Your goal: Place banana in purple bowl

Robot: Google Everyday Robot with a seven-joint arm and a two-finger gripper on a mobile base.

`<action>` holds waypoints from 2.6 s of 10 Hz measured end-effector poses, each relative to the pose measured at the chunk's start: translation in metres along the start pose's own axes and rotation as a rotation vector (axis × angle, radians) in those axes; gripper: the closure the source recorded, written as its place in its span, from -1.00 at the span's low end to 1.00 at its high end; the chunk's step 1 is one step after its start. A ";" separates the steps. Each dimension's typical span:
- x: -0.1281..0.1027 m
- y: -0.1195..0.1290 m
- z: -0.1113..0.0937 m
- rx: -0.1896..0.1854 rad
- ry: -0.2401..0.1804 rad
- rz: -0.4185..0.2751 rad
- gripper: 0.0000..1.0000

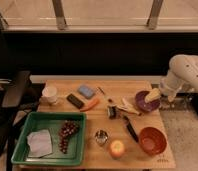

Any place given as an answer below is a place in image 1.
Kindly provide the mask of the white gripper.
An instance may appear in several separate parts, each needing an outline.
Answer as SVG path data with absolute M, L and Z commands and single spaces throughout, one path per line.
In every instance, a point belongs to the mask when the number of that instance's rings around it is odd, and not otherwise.
M 159 89 L 169 102 L 173 102 L 177 93 L 181 90 L 181 82 L 178 79 L 162 78 Z

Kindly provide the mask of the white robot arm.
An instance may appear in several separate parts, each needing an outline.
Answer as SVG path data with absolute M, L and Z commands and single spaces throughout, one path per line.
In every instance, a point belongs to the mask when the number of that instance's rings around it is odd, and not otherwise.
M 178 54 L 169 61 L 167 75 L 159 84 L 160 92 L 172 99 L 187 82 L 198 93 L 198 55 Z

